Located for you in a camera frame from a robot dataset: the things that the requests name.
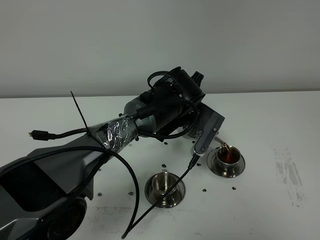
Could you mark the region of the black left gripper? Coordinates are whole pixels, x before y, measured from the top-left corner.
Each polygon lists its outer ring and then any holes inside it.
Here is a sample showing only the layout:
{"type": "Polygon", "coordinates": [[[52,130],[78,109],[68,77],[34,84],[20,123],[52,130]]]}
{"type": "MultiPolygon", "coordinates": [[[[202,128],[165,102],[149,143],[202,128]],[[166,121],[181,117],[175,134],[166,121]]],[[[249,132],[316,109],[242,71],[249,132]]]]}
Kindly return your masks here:
{"type": "Polygon", "coordinates": [[[160,79],[149,84],[149,104],[156,107],[156,113],[150,116],[155,121],[155,129],[151,132],[171,133],[194,119],[193,108],[177,101],[188,101],[197,106],[205,96],[200,88],[204,75],[196,71],[189,76],[178,66],[170,71],[157,71],[149,79],[155,77],[160,79]]]}

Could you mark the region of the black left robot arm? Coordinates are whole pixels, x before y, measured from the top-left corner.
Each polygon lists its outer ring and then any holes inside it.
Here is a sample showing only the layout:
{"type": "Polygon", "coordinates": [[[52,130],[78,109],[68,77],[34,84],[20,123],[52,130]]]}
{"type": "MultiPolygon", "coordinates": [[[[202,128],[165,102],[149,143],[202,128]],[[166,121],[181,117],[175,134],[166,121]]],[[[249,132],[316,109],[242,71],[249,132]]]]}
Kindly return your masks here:
{"type": "Polygon", "coordinates": [[[66,240],[81,225],[93,198],[94,176],[139,137],[158,140],[192,130],[204,98],[203,75],[180,67],[152,74],[149,90],[128,102],[118,118],[61,134],[33,130],[34,140],[73,135],[61,146],[38,148],[0,169],[0,237],[3,240],[66,240]]]}

